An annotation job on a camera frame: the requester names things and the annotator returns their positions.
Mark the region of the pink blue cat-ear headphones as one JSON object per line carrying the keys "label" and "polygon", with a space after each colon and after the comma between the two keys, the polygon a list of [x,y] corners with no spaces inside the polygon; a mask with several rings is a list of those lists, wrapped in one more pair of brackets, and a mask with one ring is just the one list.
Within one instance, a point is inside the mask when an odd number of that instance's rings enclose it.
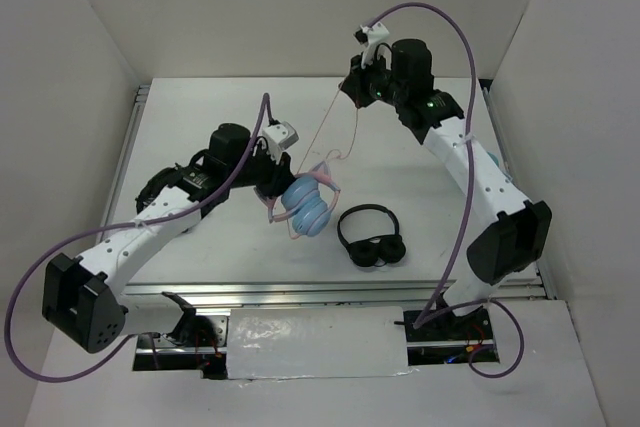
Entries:
{"label": "pink blue cat-ear headphones", "polygon": [[280,196],[284,207],[281,214],[274,213],[275,197],[261,194],[257,187],[254,192],[267,208],[268,222],[291,221],[293,234],[290,238],[297,239],[301,236],[314,237],[327,226],[341,189],[332,178],[328,162],[322,161],[295,176],[295,181]]}

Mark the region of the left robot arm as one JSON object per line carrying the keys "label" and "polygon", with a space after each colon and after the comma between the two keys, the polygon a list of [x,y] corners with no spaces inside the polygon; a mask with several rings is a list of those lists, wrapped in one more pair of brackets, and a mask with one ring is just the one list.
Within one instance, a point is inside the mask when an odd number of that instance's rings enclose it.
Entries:
{"label": "left robot arm", "polygon": [[254,187],[264,197],[283,193],[294,181],[286,151],[297,140],[286,122],[273,121],[261,134],[220,125],[187,165],[165,168],[148,181],[136,199],[131,227],[116,228],[74,258],[60,253],[48,262],[43,317],[91,354],[121,335],[159,333],[173,345],[189,343],[197,330],[195,307],[176,293],[134,296],[125,287],[232,189]]}

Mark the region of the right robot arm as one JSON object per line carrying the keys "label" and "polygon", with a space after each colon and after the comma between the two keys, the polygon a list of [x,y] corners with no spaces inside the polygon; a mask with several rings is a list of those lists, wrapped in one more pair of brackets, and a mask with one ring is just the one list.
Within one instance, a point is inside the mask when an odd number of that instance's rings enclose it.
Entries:
{"label": "right robot arm", "polygon": [[401,39],[385,59],[381,41],[358,37],[362,53],[350,61],[341,84],[358,108],[376,101],[392,106],[402,125],[447,169],[465,195],[463,216],[483,228],[466,249],[467,269],[429,302],[438,332],[454,339],[470,326],[470,315],[510,275],[538,261],[552,220],[544,201],[532,202],[494,162],[468,126],[470,112],[435,87],[432,54],[418,39]]}

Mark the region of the black on-ear headphones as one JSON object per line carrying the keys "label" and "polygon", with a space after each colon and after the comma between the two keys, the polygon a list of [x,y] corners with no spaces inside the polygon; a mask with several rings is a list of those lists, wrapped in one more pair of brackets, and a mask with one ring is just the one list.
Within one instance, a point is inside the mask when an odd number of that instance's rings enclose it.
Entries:
{"label": "black on-ear headphones", "polygon": [[[392,222],[392,234],[374,235],[369,238],[349,242],[343,235],[341,224],[350,215],[362,211],[377,211],[384,213]],[[337,237],[349,255],[353,264],[360,268],[372,268],[388,264],[399,263],[406,255],[407,249],[400,233],[397,216],[387,207],[379,204],[360,204],[344,211],[337,223]]]}

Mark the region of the teal cat-ear headphones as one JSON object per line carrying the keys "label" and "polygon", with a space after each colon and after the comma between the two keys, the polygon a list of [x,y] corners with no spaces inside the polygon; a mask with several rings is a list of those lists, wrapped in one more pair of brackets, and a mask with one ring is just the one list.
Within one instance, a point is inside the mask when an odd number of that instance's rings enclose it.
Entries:
{"label": "teal cat-ear headphones", "polygon": [[499,158],[495,154],[493,154],[491,152],[487,151],[487,154],[492,159],[492,161],[495,163],[495,165],[498,167],[498,169],[501,169],[501,164],[500,164]]}

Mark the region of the aluminium rail frame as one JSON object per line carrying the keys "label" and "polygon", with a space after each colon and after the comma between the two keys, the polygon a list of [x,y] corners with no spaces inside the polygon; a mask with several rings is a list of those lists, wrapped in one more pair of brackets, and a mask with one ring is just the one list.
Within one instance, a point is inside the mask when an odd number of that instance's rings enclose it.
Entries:
{"label": "aluminium rail frame", "polygon": [[[252,127],[264,94],[274,116],[299,134],[290,151],[293,169],[330,163],[341,196],[328,227],[314,238],[291,239],[285,224],[268,222],[251,189],[238,189],[146,264],[127,293],[172,291],[199,306],[426,299],[454,245],[464,195],[392,108],[356,109],[334,78],[156,79],[142,86],[111,219],[130,219],[146,182],[162,168],[187,163],[221,123]],[[407,249],[399,263],[360,268],[350,260],[336,227],[344,211],[360,204],[397,216]],[[349,242],[394,231],[377,211],[352,214],[341,228]]]}

